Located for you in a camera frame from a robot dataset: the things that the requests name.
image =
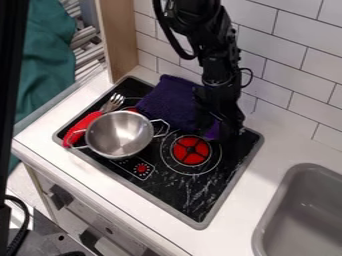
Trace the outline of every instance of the green cloth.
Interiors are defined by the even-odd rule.
[[[16,123],[75,82],[75,56],[69,47],[75,31],[74,19],[58,0],[30,0]],[[18,163],[12,156],[10,171]]]

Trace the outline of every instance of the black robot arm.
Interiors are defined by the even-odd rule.
[[[199,128],[204,133],[216,117],[221,121],[221,139],[238,135],[245,119],[237,104],[243,87],[240,50],[221,1],[167,0],[164,10],[160,0],[153,0],[153,5],[160,26],[179,56],[198,58],[203,67],[204,87],[194,91]],[[181,47],[172,31],[187,37],[193,53]]]

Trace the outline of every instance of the stainless steel pot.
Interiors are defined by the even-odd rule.
[[[154,134],[153,123],[161,122],[164,132]],[[143,115],[118,111],[108,113],[92,122],[87,130],[76,131],[74,135],[85,132],[86,146],[72,149],[89,148],[95,153],[113,160],[132,157],[147,147],[153,138],[169,133],[170,125],[164,120],[150,121]]]

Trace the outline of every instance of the gray sink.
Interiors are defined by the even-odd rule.
[[[342,256],[342,176],[313,164],[293,167],[252,246],[256,256]]]

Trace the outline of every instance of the black wire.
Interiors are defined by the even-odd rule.
[[[250,68],[240,68],[240,72],[243,72],[243,71],[249,72],[248,82],[245,85],[241,85],[241,88],[246,88],[247,86],[249,86],[252,83],[252,81],[254,79],[254,73]]]
[[[67,252],[59,256],[86,256],[83,252]]]
[[[20,246],[24,242],[24,239],[28,233],[28,225],[30,222],[30,213],[28,211],[26,204],[23,201],[21,201],[19,198],[6,195],[5,199],[10,200],[10,201],[18,204],[25,214],[25,220],[24,220],[22,226],[20,227],[18,234],[16,234],[16,236],[14,237],[11,244],[7,247],[7,250],[6,250],[6,256],[14,256],[18,252]]]
[[[173,35],[170,27],[167,25],[167,22],[165,20],[164,14],[163,14],[163,9],[160,4],[160,0],[153,0],[153,8],[154,12],[156,13],[157,19],[159,21],[159,24],[161,28],[163,29],[165,36],[169,40],[171,46],[173,49],[178,53],[178,55],[185,60],[193,60],[197,57],[196,54],[196,49],[194,49],[194,55],[188,54],[182,46],[179,44],[178,40],[176,37]]]

